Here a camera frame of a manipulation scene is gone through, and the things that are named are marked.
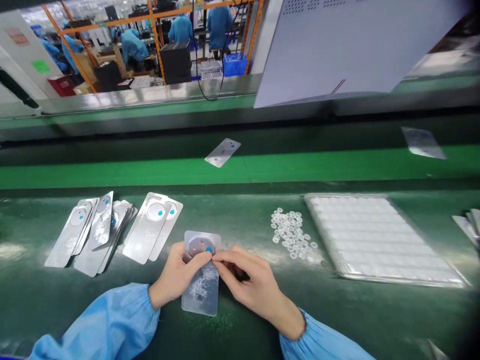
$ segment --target blue work uniform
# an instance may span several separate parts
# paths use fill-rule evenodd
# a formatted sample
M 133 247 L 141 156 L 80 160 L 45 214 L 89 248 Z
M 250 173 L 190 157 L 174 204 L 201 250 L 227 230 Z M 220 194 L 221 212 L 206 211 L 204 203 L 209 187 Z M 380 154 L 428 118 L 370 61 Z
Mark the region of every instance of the blue work uniform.
M 123 54 L 123 62 L 125 66 L 129 64 L 129 55 L 131 55 L 138 62 L 143 61 L 148 55 L 149 51 L 145 45 L 132 31 L 132 29 L 125 30 L 120 35 L 121 52 Z
M 228 6 L 215 7 L 210 10 L 206 24 L 207 30 L 210 31 L 210 50 L 225 50 L 227 48 L 227 32 L 232 27 L 232 23 L 232 14 Z
M 43 45 L 43 47 L 45 48 L 46 52 L 51 56 L 51 58 L 53 59 L 53 61 L 55 62 L 55 64 L 58 66 L 58 68 L 60 69 L 60 71 L 63 73 L 63 72 L 66 72 L 68 69 L 69 69 L 69 66 L 65 63 L 65 62 L 61 62 L 58 58 L 57 58 L 57 55 L 58 54 L 61 54 L 62 52 L 57 49 L 55 46 L 53 46 L 51 43 L 49 43 L 47 40 L 43 39 L 43 38 L 39 38 L 38 40 L 40 40 L 40 44 Z
M 301 337 L 289 340 L 279 335 L 285 360 L 374 360 L 356 342 L 300 311 L 306 322 Z M 159 316 L 160 310 L 152 307 L 148 284 L 117 287 L 93 301 L 59 342 L 42 336 L 30 359 L 133 359 L 152 341 L 162 324 Z
M 183 14 L 180 14 L 171 23 L 170 32 L 168 38 L 175 44 L 188 43 L 194 40 L 194 29 L 192 28 L 192 22 Z
M 113 38 L 113 40 L 117 39 L 117 34 L 119 33 L 119 30 L 120 29 L 118 27 L 114 27 L 111 30 L 111 37 Z M 137 29 L 127 29 L 127 30 L 124 30 L 124 31 L 131 31 L 137 38 L 140 39 L 140 32 Z
M 84 46 L 82 44 L 77 45 L 75 40 L 72 39 L 70 36 L 65 35 L 65 40 L 68 43 L 68 45 L 70 46 L 70 49 L 74 53 L 78 54 L 78 53 L 81 53 L 84 50 Z M 70 51 L 67 49 L 67 46 L 65 45 L 65 43 L 63 41 L 61 42 L 61 49 L 63 50 L 63 53 L 65 54 L 65 58 L 68 61 L 68 63 L 70 64 L 70 66 L 73 68 L 73 71 L 75 72 L 75 74 L 79 74 L 80 70 L 77 67 L 77 65 L 75 65 L 75 61 L 72 58 L 72 55 L 70 54 Z

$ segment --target person's right hand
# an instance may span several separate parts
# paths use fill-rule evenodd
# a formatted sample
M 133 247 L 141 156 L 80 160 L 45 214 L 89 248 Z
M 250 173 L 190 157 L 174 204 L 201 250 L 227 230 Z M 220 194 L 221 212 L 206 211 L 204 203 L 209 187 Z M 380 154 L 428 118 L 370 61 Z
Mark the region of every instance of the person's right hand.
M 286 338 L 297 340 L 302 336 L 306 327 L 304 316 L 280 291 L 268 261 L 233 246 L 217 252 L 212 262 L 237 301 L 269 321 Z M 237 280 L 235 273 L 243 272 L 250 280 Z

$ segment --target clear plastic blister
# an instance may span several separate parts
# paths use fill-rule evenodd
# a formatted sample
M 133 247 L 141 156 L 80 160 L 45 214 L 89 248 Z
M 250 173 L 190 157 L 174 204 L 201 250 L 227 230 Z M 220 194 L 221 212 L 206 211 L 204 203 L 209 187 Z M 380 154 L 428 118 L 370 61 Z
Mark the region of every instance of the clear plastic blister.
M 308 193 L 305 202 L 344 278 L 463 288 L 464 279 L 382 194 Z

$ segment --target white machine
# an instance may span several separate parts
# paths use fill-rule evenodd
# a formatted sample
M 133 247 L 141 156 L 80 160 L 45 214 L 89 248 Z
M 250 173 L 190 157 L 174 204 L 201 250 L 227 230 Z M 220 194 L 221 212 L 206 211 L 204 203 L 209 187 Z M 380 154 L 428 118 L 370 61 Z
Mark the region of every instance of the white machine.
M 95 49 L 99 52 L 112 46 L 112 38 L 107 27 L 99 27 L 89 30 L 90 38 L 93 41 Z

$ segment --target black cable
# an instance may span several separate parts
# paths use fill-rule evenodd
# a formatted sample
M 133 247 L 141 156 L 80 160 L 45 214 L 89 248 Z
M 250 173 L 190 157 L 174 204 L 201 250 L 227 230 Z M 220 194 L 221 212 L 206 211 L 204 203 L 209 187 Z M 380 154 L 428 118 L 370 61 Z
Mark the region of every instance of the black cable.
M 204 3 L 209 3 L 213 0 L 204 0 Z M 202 90 L 202 86 L 200 85 L 200 79 L 199 79 L 199 56 L 197 54 L 197 44 L 195 44 L 195 28 L 194 28 L 194 24 L 192 22 L 191 24 L 191 28 L 192 28 L 192 31 L 193 31 L 193 47 L 195 48 L 195 62 L 196 62 L 196 81 L 198 82 L 198 87 L 200 88 L 200 92 L 201 94 L 203 95 L 203 97 L 205 98 L 205 100 L 207 101 L 215 101 L 217 100 L 219 97 L 220 97 L 220 93 L 222 92 L 222 86 L 224 84 L 224 78 L 225 78 L 225 64 L 224 64 L 224 50 L 225 50 L 225 46 L 227 45 L 227 41 L 229 40 L 229 36 L 230 36 L 230 33 L 232 32 L 233 28 L 234 28 L 234 25 L 235 25 L 235 20 L 237 19 L 237 16 L 239 15 L 239 12 L 240 12 L 240 9 L 242 8 L 242 4 L 243 4 L 244 0 L 240 0 L 240 4 L 237 5 L 237 3 L 235 1 L 233 1 L 234 3 L 234 6 L 238 6 L 238 11 L 236 12 L 235 14 L 235 17 L 233 18 L 233 21 L 231 23 L 231 26 L 230 26 L 230 29 L 228 30 L 228 32 L 226 33 L 226 38 L 225 38 L 225 42 L 223 43 L 223 48 L 221 49 L 220 51 L 220 54 L 221 54 L 221 83 L 220 83 L 220 89 L 218 90 L 218 95 L 214 98 L 208 98 L 205 96 L 204 94 L 204 91 Z M 193 15 L 195 11 L 195 2 L 194 0 L 192 0 L 191 2 L 191 13 Z

